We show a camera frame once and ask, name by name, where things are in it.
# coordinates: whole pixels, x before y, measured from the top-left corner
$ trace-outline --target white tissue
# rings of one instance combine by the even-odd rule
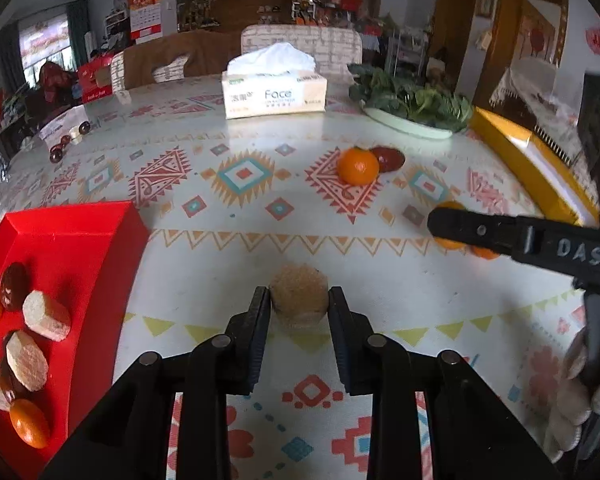
[[[315,72],[315,59],[290,43],[274,43],[232,59],[226,68],[228,75],[282,74],[289,70]]]

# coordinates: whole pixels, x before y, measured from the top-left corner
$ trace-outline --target dark green curtain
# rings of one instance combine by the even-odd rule
[[[84,35],[91,30],[89,21],[89,1],[76,0],[66,6],[66,16],[69,22],[69,39],[74,50],[75,65],[78,68],[89,62],[89,56],[84,46]]]
[[[0,71],[5,90],[10,94],[26,82],[20,57],[18,23],[10,23],[0,29]]]

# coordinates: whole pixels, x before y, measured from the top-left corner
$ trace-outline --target brown jacket on chair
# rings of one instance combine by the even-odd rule
[[[125,50],[125,89],[155,83],[152,72],[177,57],[188,55],[185,77],[219,74],[234,57],[240,56],[240,32],[193,30],[171,34]]]

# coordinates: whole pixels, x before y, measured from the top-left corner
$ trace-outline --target light green plate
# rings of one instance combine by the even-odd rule
[[[402,119],[395,115],[391,115],[384,110],[378,110],[378,108],[362,107],[362,111],[373,120],[404,134],[432,140],[448,139],[453,135],[451,130],[441,130],[440,128],[433,128],[432,126],[414,123],[408,119]]]

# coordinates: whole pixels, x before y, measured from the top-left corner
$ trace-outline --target gloved hand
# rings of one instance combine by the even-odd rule
[[[589,392],[577,377],[586,361],[583,329],[576,334],[562,362],[560,384],[544,434],[542,449],[553,463],[558,462],[565,451],[578,445],[582,425],[592,410],[600,415],[600,386],[589,399]]]

